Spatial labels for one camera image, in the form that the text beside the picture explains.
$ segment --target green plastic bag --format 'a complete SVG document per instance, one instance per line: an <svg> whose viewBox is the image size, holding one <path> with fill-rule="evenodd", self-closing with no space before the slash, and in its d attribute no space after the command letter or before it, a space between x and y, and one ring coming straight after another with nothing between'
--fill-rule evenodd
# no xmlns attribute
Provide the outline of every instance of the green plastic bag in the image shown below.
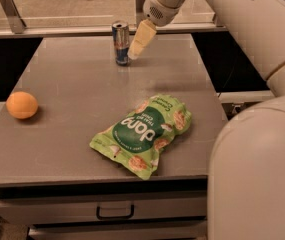
<svg viewBox="0 0 285 240"><path fill-rule="evenodd" d="M90 147L147 180L158 167L160 153L190 124L191 113L184 103L158 94L95 135Z"/></svg>

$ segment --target drawer handle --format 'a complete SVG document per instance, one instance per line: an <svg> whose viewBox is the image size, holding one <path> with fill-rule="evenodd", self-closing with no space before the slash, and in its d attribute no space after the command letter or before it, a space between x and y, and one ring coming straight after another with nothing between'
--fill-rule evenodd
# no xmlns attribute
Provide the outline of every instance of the drawer handle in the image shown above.
<svg viewBox="0 0 285 240"><path fill-rule="evenodd" d="M128 220L128 219L132 218L133 215L134 215L134 205L131 204L131 207L130 207L130 214L124 215L124 216L111 216L111 217L108 217L108 216L101 216L100 211L101 211L101 208L100 208L100 206L98 206L98 207L96 208L96 217L97 217L99 220Z"/></svg>

